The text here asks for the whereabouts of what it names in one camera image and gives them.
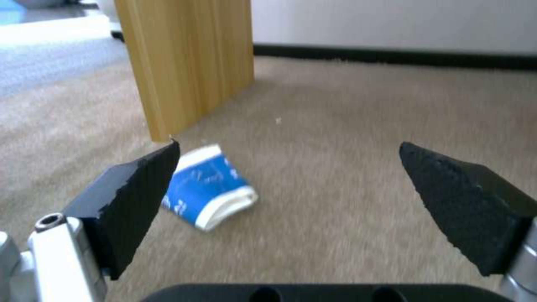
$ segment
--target black baseboard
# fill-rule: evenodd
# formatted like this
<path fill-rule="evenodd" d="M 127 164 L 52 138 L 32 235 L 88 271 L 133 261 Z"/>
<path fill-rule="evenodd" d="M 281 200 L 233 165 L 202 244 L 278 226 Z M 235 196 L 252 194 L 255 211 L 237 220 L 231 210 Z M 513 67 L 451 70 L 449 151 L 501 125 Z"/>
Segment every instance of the black baseboard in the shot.
<path fill-rule="evenodd" d="M 449 53 L 255 44 L 254 55 L 486 69 L 537 70 L 537 55 Z"/>

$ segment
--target carpet floor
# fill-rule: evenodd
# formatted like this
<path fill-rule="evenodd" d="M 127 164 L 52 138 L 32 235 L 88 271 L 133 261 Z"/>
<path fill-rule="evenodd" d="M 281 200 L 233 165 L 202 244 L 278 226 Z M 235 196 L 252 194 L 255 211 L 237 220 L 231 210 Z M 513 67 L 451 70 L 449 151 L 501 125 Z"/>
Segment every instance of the carpet floor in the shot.
<path fill-rule="evenodd" d="M 176 283 L 465 283 L 494 289 L 436 228 L 402 141 L 483 163 L 537 197 L 537 75 L 257 57 L 256 81 L 177 139 L 219 143 L 259 202 L 210 233 L 160 210 L 109 301 Z M 25 245 L 149 140 L 126 59 L 0 98 L 0 228 Z"/>

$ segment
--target gray floor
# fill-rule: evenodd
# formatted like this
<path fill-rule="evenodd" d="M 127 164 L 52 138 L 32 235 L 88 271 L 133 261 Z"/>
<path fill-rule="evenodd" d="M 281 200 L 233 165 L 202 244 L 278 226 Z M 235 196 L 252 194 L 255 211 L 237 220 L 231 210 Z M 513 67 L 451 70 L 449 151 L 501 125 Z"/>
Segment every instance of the gray floor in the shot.
<path fill-rule="evenodd" d="M 73 30 L 87 28 L 88 20 L 92 29 Z M 125 44 L 110 37 L 104 16 L 0 26 L 0 37 L 3 96 L 128 59 Z"/>

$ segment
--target white wall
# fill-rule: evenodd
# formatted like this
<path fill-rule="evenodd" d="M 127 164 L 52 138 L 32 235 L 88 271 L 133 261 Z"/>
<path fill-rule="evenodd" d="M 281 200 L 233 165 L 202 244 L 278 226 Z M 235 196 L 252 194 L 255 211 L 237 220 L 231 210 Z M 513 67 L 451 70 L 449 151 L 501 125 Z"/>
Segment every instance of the white wall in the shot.
<path fill-rule="evenodd" d="M 252 0 L 254 43 L 537 54 L 537 0 Z"/>

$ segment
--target wooden table leg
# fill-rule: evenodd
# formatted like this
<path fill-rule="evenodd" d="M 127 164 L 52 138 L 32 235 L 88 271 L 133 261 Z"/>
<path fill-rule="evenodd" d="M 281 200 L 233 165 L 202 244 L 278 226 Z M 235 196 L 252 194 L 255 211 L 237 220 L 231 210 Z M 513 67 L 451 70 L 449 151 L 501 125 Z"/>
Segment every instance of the wooden table leg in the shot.
<path fill-rule="evenodd" d="M 115 0 L 151 138 L 253 81 L 250 0 Z"/>

